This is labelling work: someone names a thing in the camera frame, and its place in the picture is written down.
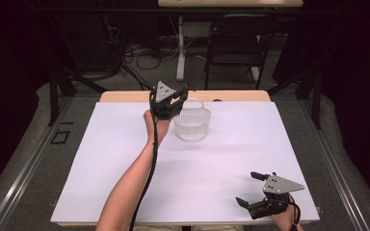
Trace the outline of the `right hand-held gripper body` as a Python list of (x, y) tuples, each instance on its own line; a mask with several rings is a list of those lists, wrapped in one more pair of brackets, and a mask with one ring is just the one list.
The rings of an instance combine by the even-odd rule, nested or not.
[(291, 192), (297, 192), (304, 189), (304, 185), (293, 182), (276, 175), (270, 174), (269, 178), (264, 181), (262, 191), (265, 194), (263, 200), (250, 204), (247, 209), (252, 219), (269, 217), (283, 213), (289, 205), (295, 207), (296, 220), (301, 218), (301, 209), (290, 200)]

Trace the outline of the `white-legged desk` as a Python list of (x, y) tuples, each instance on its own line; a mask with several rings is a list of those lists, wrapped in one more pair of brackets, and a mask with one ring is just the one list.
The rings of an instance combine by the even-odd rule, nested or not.
[[(158, 0), (158, 6), (170, 10), (230, 10), (258, 8), (264, 9), (299, 9), (304, 0)], [(185, 45), (183, 36), (184, 17), (178, 17), (178, 62), (176, 80), (183, 81), (185, 75)]]

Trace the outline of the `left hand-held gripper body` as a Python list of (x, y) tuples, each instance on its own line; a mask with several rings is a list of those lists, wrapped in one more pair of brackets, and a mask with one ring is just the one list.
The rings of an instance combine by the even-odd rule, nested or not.
[(172, 112), (172, 105), (180, 98), (187, 100), (187, 96), (175, 98), (174, 94), (178, 90), (174, 90), (159, 81), (157, 86), (152, 89), (149, 97), (149, 104), (151, 113), (159, 119), (168, 120), (174, 117)]

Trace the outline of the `person's right hand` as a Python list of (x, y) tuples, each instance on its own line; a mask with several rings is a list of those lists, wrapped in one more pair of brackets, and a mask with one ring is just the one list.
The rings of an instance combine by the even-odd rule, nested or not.
[(293, 205), (289, 205), (283, 213), (271, 215), (271, 219), (280, 231), (290, 231), (293, 227), (295, 217), (295, 207)]

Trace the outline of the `black metal stand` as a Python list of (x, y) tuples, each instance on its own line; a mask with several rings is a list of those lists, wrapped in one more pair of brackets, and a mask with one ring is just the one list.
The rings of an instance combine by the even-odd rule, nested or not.
[(97, 92), (102, 93), (105, 91), (103, 87), (69, 68), (62, 67), (60, 69), (54, 69), (49, 77), (51, 113), (50, 121), (48, 123), (49, 126), (52, 126), (59, 117), (58, 90), (61, 90), (62, 93), (67, 97), (74, 96), (77, 92), (76, 88), (72, 84), (73, 80), (76, 80), (77, 82), (80, 82)]
[(283, 90), (300, 81), (295, 95), (297, 99), (307, 99), (312, 92), (312, 105), (311, 105), (311, 120), (317, 129), (321, 129), (320, 124), (320, 106), (321, 106), (321, 92), (322, 92), (322, 76), (316, 69), (307, 69), (299, 74), (287, 79), (284, 82), (278, 83), (275, 87), (267, 90), (269, 95), (273, 95), (280, 90)]

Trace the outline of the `black folding chair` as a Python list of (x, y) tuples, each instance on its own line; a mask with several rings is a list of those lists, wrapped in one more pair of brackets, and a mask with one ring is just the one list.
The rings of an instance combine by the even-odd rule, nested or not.
[(278, 30), (278, 21), (261, 13), (227, 13), (213, 20), (209, 27), (205, 65), (208, 89), (210, 66), (244, 66), (257, 68), (255, 88), (261, 84), (271, 39)]

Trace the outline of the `grey box under desk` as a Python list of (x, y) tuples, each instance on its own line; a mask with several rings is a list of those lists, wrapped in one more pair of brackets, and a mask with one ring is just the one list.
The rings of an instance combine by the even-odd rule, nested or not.
[(207, 38), (210, 25), (210, 22), (185, 21), (183, 23), (183, 36), (188, 38)]

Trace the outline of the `white plastic basket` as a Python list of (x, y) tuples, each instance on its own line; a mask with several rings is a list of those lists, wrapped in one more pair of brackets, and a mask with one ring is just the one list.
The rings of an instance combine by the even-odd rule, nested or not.
[(184, 141), (199, 141), (208, 133), (211, 113), (204, 102), (196, 97), (188, 98), (182, 111), (174, 119), (174, 132)]

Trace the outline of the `metal floor rail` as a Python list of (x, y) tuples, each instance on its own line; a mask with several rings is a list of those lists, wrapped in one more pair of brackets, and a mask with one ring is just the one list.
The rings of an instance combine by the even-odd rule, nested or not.
[(54, 137), (55, 129), (69, 110), (73, 100), (73, 97), (65, 97), (62, 100), (58, 119), (52, 126), (48, 126), (50, 113), (44, 112), (49, 103), (44, 101), (39, 103), (32, 122), (0, 176), (0, 231), (5, 229), (18, 201), (40, 164), (49, 140)]
[(330, 146), (328, 145), (323, 131), (319, 130), (312, 120), (311, 109), (308, 106), (308, 103), (305, 100), (299, 100), (298, 103), (300, 105), (300, 108), (304, 112), (304, 117), (309, 123), (313, 134), (321, 145), (326, 167), (329, 171), (332, 182), (339, 194), (340, 200), (346, 210), (346, 213), (351, 220), (353, 227), (355, 228), (355, 231), (370, 231), (370, 228), (356, 202), (355, 196), (350, 190), (344, 174), (342, 173), (338, 163), (333, 157)]

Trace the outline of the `person's left hand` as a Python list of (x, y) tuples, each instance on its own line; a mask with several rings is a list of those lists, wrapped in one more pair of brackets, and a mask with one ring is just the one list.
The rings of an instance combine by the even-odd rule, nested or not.
[(147, 132), (147, 145), (160, 144), (169, 131), (171, 122), (169, 120), (158, 120), (150, 110), (144, 113), (145, 128)]

